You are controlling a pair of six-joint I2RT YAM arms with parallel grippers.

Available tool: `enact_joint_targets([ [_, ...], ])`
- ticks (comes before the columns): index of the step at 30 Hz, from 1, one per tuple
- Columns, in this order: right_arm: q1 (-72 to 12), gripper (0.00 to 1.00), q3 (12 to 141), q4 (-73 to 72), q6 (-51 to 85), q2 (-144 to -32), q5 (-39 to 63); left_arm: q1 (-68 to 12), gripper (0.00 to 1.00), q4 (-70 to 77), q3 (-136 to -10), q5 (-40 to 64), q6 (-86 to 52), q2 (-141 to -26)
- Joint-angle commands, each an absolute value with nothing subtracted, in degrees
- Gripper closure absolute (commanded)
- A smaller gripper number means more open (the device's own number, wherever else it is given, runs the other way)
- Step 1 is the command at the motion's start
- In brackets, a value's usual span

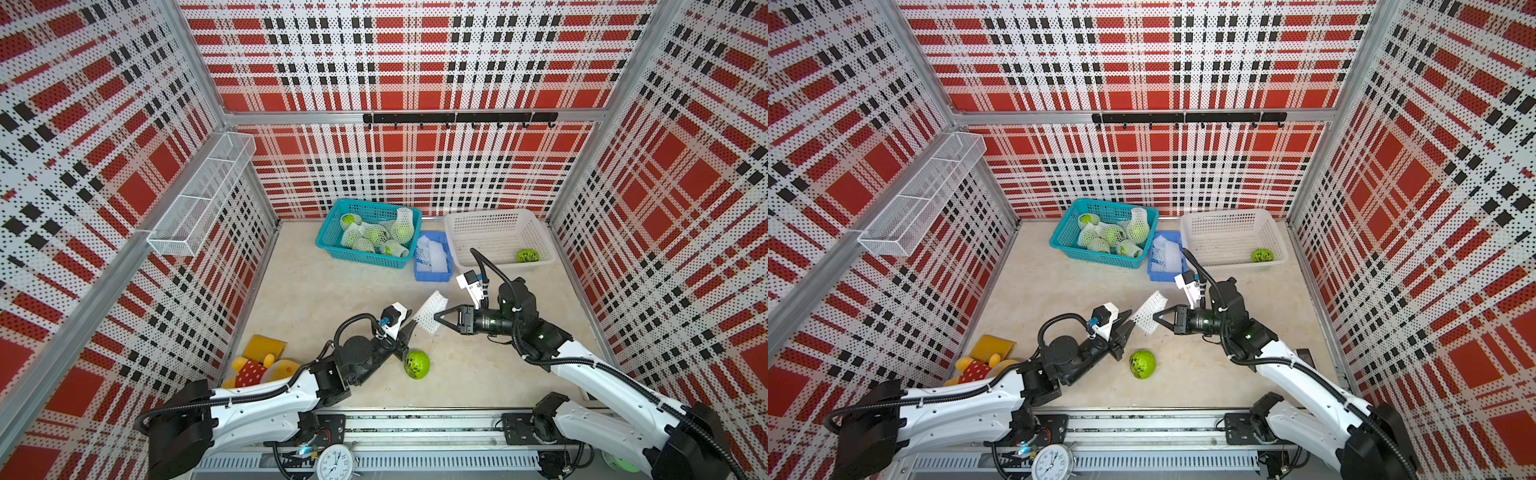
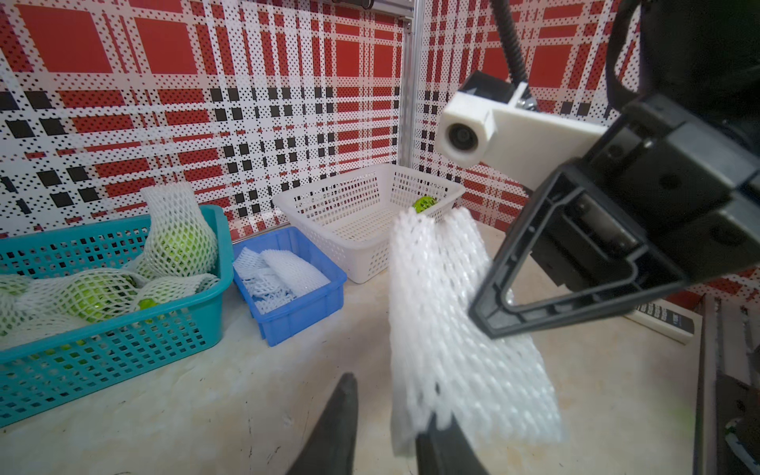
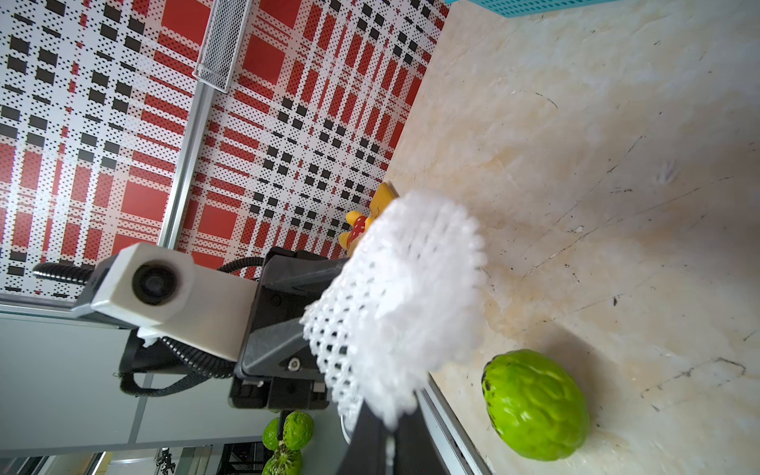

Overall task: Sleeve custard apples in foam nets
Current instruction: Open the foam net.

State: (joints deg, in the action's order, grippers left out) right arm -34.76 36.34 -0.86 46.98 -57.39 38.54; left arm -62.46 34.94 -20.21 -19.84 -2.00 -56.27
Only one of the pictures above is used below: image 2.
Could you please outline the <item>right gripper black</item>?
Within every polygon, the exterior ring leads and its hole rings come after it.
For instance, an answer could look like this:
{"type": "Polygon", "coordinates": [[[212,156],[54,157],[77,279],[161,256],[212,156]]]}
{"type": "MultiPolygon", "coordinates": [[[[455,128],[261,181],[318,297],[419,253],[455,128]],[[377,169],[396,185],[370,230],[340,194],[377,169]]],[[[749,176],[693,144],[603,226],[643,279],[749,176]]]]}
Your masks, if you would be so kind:
{"type": "Polygon", "coordinates": [[[540,184],[470,304],[492,340],[621,316],[759,262],[759,158],[663,96],[540,184]],[[567,294],[521,303],[533,259],[567,294]]]}

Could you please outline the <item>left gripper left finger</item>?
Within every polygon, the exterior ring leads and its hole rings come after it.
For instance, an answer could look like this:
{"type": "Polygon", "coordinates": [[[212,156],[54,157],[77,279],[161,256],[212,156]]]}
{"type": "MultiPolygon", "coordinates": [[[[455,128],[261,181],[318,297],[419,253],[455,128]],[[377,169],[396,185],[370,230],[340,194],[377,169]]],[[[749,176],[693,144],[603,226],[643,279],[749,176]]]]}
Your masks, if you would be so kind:
{"type": "Polygon", "coordinates": [[[357,425],[357,380],[346,372],[287,474],[352,474],[357,425]]]}

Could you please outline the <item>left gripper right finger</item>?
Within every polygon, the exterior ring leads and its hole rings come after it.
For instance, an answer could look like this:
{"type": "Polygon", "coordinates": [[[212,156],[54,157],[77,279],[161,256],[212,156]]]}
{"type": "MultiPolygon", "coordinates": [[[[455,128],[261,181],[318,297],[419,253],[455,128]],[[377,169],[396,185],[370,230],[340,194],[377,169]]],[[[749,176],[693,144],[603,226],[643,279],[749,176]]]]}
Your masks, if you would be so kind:
{"type": "Polygon", "coordinates": [[[488,474],[456,419],[439,429],[432,415],[427,429],[416,437],[416,459],[419,475],[488,474]]]}

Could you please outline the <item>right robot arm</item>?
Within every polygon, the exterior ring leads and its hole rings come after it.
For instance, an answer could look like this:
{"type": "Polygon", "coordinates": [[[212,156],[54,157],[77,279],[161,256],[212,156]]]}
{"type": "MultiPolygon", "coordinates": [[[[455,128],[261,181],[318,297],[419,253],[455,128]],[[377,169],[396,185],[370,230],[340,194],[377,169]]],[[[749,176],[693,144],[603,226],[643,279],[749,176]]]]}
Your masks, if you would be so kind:
{"type": "Polygon", "coordinates": [[[624,1],[619,119],[552,168],[468,310],[489,338],[635,307],[759,261],[759,5],[624,1]]]}

